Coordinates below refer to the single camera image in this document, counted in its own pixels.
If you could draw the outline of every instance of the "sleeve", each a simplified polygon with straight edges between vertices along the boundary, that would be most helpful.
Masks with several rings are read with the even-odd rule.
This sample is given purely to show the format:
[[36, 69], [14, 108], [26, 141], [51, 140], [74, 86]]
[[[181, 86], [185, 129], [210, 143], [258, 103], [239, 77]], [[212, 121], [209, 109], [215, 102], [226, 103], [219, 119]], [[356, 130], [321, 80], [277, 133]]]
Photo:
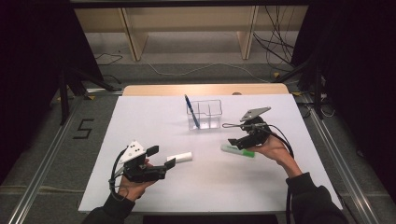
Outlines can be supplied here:
[[114, 197], [110, 194], [105, 205], [93, 209], [82, 221], [82, 224], [122, 224], [133, 208], [134, 202], [124, 199], [118, 194]]
[[296, 224], [348, 223], [332, 202], [330, 192], [323, 186], [316, 187], [309, 173], [288, 178], [286, 182], [292, 195], [291, 210]]

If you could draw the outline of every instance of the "pen holder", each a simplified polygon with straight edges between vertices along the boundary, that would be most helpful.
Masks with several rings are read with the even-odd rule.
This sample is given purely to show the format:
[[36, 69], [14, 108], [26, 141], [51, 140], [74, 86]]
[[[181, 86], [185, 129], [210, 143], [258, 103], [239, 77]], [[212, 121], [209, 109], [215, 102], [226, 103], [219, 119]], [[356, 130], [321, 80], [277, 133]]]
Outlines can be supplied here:
[[221, 100], [191, 101], [191, 107], [200, 127], [195, 124], [193, 115], [187, 107], [190, 130], [220, 128]]

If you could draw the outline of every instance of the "hand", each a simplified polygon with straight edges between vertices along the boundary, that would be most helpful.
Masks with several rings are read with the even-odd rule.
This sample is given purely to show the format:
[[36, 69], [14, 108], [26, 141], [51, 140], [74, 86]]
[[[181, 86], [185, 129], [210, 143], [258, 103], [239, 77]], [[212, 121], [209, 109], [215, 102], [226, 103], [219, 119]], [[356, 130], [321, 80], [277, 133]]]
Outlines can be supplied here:
[[[152, 166], [149, 163], [149, 159], [145, 160], [147, 166]], [[126, 199], [134, 202], [136, 199], [140, 198], [146, 191], [146, 188], [153, 185], [157, 181], [149, 181], [143, 183], [135, 183], [129, 181], [124, 175], [121, 178], [119, 195], [125, 197]]]
[[270, 135], [261, 146], [250, 147], [247, 150], [259, 152], [265, 157], [276, 161], [277, 164], [285, 169], [289, 177], [295, 177], [303, 173], [283, 142], [273, 135]]
[[269, 135], [261, 146], [250, 147], [247, 150], [259, 152], [265, 157], [276, 161], [279, 165], [288, 157], [291, 157], [282, 141], [273, 135]]

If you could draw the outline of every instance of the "blue pen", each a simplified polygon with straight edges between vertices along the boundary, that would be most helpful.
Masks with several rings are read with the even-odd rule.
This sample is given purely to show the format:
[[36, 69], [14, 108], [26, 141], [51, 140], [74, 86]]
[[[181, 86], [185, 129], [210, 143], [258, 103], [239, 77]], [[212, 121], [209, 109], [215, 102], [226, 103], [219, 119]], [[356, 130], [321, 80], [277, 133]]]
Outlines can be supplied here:
[[187, 106], [189, 107], [189, 110], [190, 110], [190, 112], [191, 112], [191, 114], [192, 114], [192, 118], [194, 119], [195, 126], [197, 126], [197, 128], [199, 129], [199, 128], [200, 128], [200, 127], [199, 127], [199, 123], [198, 123], [197, 118], [196, 118], [195, 115], [194, 115], [194, 111], [192, 110], [192, 106], [191, 106], [189, 97], [187, 97], [187, 95], [184, 94], [184, 98], [186, 98]]

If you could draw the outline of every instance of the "white table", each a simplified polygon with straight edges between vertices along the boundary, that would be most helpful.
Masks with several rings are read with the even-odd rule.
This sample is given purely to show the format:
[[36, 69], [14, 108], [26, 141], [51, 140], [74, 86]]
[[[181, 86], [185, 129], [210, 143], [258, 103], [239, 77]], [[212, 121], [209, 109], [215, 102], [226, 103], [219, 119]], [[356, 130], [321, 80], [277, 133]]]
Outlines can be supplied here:
[[[333, 202], [342, 208], [291, 95], [190, 98], [191, 101], [220, 99], [221, 123], [240, 123], [249, 109], [271, 106], [262, 118], [287, 136], [303, 172], [310, 172], [315, 184], [325, 186]], [[192, 152], [192, 161], [178, 163], [167, 172], [165, 180], [147, 189], [137, 201], [134, 213], [207, 215], [285, 211], [287, 176], [280, 166], [260, 154], [251, 159], [220, 150], [228, 138], [245, 135], [239, 128], [190, 131], [183, 95], [122, 96], [78, 211], [90, 212], [104, 204], [114, 160], [133, 139], [144, 147], [160, 146], [160, 152], [149, 158], [153, 165], [162, 165], [168, 156]]]

